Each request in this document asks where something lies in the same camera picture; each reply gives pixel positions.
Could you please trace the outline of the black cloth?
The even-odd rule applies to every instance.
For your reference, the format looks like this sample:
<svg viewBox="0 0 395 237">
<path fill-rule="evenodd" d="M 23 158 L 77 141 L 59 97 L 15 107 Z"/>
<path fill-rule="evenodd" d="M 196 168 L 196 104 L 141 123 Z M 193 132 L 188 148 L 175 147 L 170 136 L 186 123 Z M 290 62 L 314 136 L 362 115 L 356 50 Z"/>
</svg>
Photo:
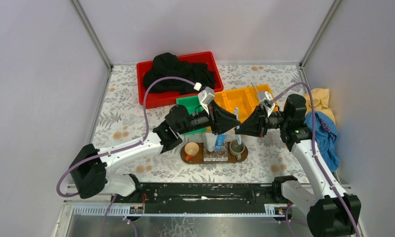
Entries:
<svg viewBox="0 0 395 237">
<path fill-rule="evenodd" d="M 154 57 L 151 69 L 143 77 L 143 85 L 145 88 L 148 88 L 154 81 L 163 77 L 184 78 L 215 89 L 214 72 L 208 69 L 207 64 L 181 61 L 176 55 L 169 52 Z M 181 95 L 195 92 L 192 85 L 175 79 L 161 81 L 150 90 L 151 93 L 164 93 L 167 91 L 177 91 Z"/>
</svg>

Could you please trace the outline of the orange cup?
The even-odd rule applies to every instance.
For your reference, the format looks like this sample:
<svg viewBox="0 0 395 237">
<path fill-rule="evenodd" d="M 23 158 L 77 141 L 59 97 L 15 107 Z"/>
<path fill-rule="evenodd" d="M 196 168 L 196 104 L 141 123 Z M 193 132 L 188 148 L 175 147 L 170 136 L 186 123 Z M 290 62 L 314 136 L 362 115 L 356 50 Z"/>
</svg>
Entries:
<svg viewBox="0 0 395 237">
<path fill-rule="evenodd" d="M 195 157 L 199 152 L 199 145 L 195 142 L 189 142 L 184 146 L 184 152 L 186 153 L 185 160 L 189 161 Z"/>
</svg>

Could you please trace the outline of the yellow cloth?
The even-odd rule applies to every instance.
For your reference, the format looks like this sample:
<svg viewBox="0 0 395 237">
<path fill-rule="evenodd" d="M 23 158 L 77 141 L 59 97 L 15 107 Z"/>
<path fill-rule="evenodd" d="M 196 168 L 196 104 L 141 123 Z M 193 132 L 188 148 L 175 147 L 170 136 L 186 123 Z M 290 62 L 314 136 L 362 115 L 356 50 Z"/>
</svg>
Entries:
<svg viewBox="0 0 395 237">
<path fill-rule="evenodd" d="M 321 112 L 326 115 L 334 124 L 336 124 L 336 119 L 333 111 L 329 107 L 330 99 L 330 89 L 328 88 L 315 88 L 311 90 L 314 110 L 316 112 Z"/>
</svg>

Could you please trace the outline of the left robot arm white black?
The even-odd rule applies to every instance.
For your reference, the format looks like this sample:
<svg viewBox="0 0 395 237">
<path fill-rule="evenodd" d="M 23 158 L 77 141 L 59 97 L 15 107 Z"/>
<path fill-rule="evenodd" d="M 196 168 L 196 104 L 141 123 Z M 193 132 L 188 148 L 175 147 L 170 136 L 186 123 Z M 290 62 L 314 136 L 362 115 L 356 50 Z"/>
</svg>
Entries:
<svg viewBox="0 0 395 237">
<path fill-rule="evenodd" d="M 144 138 L 132 140 L 109 148 L 85 145 L 73 160 L 69 173 L 82 199 L 100 193 L 122 196 L 130 203 L 141 196 L 141 185 L 134 175 L 119 175 L 116 170 L 137 158 L 165 153 L 179 146 L 182 134 L 210 127 L 213 134 L 223 134 L 240 125 L 235 114 L 212 101 L 207 110 L 190 114 L 183 105 L 175 105 L 164 121 L 145 134 Z"/>
</svg>

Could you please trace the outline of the brown wooden oval tray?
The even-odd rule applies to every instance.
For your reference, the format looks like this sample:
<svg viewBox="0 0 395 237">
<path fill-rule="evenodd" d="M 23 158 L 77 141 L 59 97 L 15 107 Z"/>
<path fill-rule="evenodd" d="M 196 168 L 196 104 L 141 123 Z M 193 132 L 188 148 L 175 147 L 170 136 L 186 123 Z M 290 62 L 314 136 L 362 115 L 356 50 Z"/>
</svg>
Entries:
<svg viewBox="0 0 395 237">
<path fill-rule="evenodd" d="M 186 153 L 184 152 L 184 146 L 181 148 L 180 151 L 180 157 L 182 159 L 183 162 L 187 163 L 187 164 L 210 164 L 210 163 L 203 163 L 203 149 L 204 149 L 204 143 L 197 143 L 199 145 L 199 152 L 198 154 L 193 157 L 191 160 L 186 161 L 185 157 L 186 157 Z M 229 144 L 230 142 L 226 142 L 225 144 L 227 144 L 228 147 L 228 151 L 229 151 Z M 228 153 L 228 161 L 227 162 L 223 162 L 223 163 L 239 163 L 244 161 L 247 157 L 248 157 L 249 151 L 248 148 L 245 148 L 245 151 L 242 154 L 242 158 L 241 160 L 237 160 L 235 156 L 233 156 L 230 152 Z"/>
</svg>

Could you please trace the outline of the yellow bin with toothpaste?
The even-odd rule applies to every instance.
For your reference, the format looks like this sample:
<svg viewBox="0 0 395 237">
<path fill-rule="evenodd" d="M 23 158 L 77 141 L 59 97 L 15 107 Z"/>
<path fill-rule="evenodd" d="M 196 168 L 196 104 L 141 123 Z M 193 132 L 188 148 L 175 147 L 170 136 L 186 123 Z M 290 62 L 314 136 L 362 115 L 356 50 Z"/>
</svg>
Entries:
<svg viewBox="0 0 395 237">
<path fill-rule="evenodd" d="M 226 110 L 234 113 L 238 109 L 238 119 L 244 122 L 253 112 L 255 105 L 247 88 L 232 89 L 223 92 Z"/>
</svg>

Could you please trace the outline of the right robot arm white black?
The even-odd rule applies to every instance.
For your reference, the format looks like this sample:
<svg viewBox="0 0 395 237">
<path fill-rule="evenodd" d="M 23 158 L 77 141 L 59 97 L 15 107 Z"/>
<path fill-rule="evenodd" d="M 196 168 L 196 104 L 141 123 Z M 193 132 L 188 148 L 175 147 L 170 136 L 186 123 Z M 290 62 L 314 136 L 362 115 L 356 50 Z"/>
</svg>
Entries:
<svg viewBox="0 0 395 237">
<path fill-rule="evenodd" d="M 305 98 L 291 94 L 284 109 L 277 112 L 269 93 L 260 92 L 258 100 L 260 104 L 235 133 L 263 137 L 269 129 L 279 129 L 282 142 L 303 168 L 312 188 L 303 188 L 294 176 L 276 177 L 272 199 L 277 203 L 288 200 L 305 214 L 314 237 L 359 236 L 361 202 L 339 184 L 322 158 L 312 134 L 315 126 L 305 123 Z"/>
</svg>

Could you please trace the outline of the grey cup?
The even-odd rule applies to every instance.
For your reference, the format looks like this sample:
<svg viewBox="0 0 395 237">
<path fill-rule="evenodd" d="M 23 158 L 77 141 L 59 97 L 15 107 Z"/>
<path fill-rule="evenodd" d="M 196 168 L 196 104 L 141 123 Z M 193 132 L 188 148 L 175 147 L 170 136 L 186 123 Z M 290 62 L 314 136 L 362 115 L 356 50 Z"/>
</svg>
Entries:
<svg viewBox="0 0 395 237">
<path fill-rule="evenodd" d="M 229 144 L 229 152 L 235 156 L 237 160 L 241 160 L 245 148 L 245 145 L 242 142 L 239 143 L 238 140 L 233 140 Z"/>
</svg>

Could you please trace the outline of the blue cloth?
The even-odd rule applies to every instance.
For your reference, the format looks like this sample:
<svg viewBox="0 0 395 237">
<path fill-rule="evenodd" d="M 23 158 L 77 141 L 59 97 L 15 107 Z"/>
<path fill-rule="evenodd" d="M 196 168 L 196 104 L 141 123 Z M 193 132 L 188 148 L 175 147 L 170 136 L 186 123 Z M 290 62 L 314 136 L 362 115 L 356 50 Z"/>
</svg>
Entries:
<svg viewBox="0 0 395 237">
<path fill-rule="evenodd" d="M 335 143 L 338 140 L 338 131 L 335 123 L 323 112 L 312 112 L 305 116 L 305 124 L 313 131 L 315 122 L 315 141 L 319 148 L 327 167 L 331 172 L 335 172 L 340 165 L 340 158 L 337 156 Z"/>
</svg>

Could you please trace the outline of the blue toothpaste tube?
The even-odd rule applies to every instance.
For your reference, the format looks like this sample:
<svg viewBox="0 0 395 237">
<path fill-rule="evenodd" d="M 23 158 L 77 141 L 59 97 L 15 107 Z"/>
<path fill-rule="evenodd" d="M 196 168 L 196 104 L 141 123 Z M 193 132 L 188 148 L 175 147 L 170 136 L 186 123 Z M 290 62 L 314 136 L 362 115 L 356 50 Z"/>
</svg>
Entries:
<svg viewBox="0 0 395 237">
<path fill-rule="evenodd" d="M 226 134 L 219 134 L 216 138 L 215 142 L 215 149 L 214 151 L 220 152 L 222 150 L 223 144 L 226 140 L 227 135 Z"/>
</svg>

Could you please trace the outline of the clear textured glass holder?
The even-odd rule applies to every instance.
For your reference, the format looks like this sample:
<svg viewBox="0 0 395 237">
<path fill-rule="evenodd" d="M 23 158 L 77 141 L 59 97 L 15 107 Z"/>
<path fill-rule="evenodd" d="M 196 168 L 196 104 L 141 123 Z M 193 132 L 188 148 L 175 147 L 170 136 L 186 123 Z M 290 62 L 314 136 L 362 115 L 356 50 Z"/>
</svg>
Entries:
<svg viewBox="0 0 395 237">
<path fill-rule="evenodd" d="M 204 144 L 203 163 L 223 163 L 228 161 L 227 144 L 222 146 L 207 146 Z"/>
</svg>

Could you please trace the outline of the red plastic bin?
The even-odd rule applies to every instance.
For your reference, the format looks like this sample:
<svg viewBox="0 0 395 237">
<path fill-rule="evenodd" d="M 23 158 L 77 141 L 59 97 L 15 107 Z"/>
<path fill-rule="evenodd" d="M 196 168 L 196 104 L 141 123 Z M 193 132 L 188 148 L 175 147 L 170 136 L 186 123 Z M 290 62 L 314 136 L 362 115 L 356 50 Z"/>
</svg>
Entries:
<svg viewBox="0 0 395 237">
<path fill-rule="evenodd" d="M 166 52 L 154 57 L 152 61 L 136 65 L 138 81 L 138 99 L 143 104 L 144 95 L 149 86 L 163 77 L 179 77 L 191 82 L 199 82 L 215 92 L 223 91 L 213 54 L 210 51 L 176 56 Z M 146 107 L 156 108 L 172 105 L 177 98 L 196 95 L 193 86 L 175 79 L 168 79 L 154 85 L 148 93 Z"/>
</svg>

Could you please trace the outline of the green plastic bin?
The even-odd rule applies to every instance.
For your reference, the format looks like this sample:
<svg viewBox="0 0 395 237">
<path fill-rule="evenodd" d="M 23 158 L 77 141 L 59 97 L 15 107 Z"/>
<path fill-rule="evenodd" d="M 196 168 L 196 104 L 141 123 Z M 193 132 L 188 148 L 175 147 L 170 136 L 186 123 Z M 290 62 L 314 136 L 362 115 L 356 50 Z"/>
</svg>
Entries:
<svg viewBox="0 0 395 237">
<path fill-rule="evenodd" d="M 173 128 L 180 134 L 202 133 L 206 128 L 191 130 L 190 119 L 203 111 L 198 96 L 181 97 L 176 99 L 176 105 L 170 110 L 173 117 Z"/>
</svg>

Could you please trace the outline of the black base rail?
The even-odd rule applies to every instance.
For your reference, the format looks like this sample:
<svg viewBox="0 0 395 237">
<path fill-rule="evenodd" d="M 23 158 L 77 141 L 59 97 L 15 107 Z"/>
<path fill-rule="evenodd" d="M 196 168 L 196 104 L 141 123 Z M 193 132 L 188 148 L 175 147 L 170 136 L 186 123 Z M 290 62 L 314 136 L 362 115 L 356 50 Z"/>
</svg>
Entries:
<svg viewBox="0 0 395 237">
<path fill-rule="evenodd" d="M 271 184 L 142 183 L 133 194 L 116 196 L 116 203 L 137 203 L 145 214 L 264 214 L 267 206 L 286 208 Z"/>
</svg>

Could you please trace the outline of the white toothpaste tube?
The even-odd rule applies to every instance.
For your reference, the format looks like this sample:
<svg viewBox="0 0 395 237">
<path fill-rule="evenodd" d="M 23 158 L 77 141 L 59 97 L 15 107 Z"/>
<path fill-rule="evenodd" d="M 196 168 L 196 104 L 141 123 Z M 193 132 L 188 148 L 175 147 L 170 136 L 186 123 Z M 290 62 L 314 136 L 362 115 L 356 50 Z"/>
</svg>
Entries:
<svg viewBox="0 0 395 237">
<path fill-rule="evenodd" d="M 206 137 L 206 146 L 208 152 L 213 152 L 216 146 L 217 136 L 211 132 L 205 133 Z"/>
</svg>

